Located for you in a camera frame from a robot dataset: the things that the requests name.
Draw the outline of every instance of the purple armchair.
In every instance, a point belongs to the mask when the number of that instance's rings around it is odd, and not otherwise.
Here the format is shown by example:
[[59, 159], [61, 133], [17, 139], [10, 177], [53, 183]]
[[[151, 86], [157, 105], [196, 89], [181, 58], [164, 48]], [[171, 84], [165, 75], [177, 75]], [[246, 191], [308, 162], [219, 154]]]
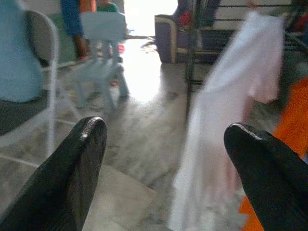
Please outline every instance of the purple armchair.
[[[155, 16], [155, 38], [159, 57], [162, 63], [181, 63], [188, 58], [188, 30], [179, 26], [179, 17], [189, 10], [189, 0], [178, 0], [178, 7], [173, 15]], [[201, 62], [214, 62], [226, 43], [232, 30], [212, 30], [215, 13], [220, 0], [208, 0], [207, 9], [202, 12], [202, 17], [208, 23], [200, 29], [202, 47], [195, 54]]]

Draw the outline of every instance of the light blue plastic chair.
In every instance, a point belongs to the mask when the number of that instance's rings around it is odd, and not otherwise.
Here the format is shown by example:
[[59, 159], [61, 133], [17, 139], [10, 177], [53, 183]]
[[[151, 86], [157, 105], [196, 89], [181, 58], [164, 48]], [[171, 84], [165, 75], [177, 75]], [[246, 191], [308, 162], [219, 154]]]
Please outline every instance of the light blue plastic chair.
[[[115, 110], [115, 104], [110, 92], [110, 81], [114, 76], [119, 81], [120, 96], [128, 96], [128, 88], [124, 79], [124, 68], [118, 63], [119, 48], [118, 42], [125, 38], [125, 16], [121, 13], [96, 12], [82, 13], [81, 22], [85, 38], [90, 40], [92, 59], [86, 61], [72, 74], [75, 82], [75, 92], [80, 107], [86, 107], [88, 102], [82, 90], [82, 83], [93, 82], [96, 90], [99, 90], [103, 104], [107, 112]], [[112, 59], [108, 58], [109, 41], [112, 45]], [[97, 45], [102, 43], [103, 60], [98, 57]]]

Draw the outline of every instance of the white cloth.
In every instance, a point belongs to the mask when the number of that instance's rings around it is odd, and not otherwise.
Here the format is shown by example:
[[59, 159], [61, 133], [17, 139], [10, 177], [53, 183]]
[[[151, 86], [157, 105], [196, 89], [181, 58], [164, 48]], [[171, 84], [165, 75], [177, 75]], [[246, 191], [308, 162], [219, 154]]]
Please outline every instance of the white cloth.
[[170, 229], [206, 230], [200, 227], [202, 210], [233, 196], [237, 174], [224, 148], [224, 131], [247, 118], [253, 99], [266, 103], [277, 98], [282, 46], [283, 19], [249, 12], [213, 67], [190, 114]]

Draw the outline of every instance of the orange cloth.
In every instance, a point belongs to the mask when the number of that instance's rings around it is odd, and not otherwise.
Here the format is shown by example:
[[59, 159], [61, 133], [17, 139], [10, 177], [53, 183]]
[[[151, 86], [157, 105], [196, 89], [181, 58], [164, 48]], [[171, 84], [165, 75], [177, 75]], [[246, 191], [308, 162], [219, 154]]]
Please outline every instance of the orange cloth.
[[[304, 157], [308, 149], [308, 77], [292, 86], [289, 103], [273, 135]], [[239, 213], [249, 215], [243, 231], [263, 231], [247, 197], [243, 199]]]
[[96, 0], [80, 0], [80, 11], [81, 12], [95, 12], [96, 11]]

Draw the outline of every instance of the green shirt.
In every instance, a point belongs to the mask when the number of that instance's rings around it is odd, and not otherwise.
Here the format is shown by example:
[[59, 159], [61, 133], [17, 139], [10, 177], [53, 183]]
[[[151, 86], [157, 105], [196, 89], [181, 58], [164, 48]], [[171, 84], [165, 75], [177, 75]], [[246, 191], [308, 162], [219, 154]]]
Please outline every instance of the green shirt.
[[119, 12], [117, 6], [114, 3], [109, 3], [107, 7], [97, 6], [97, 12]]

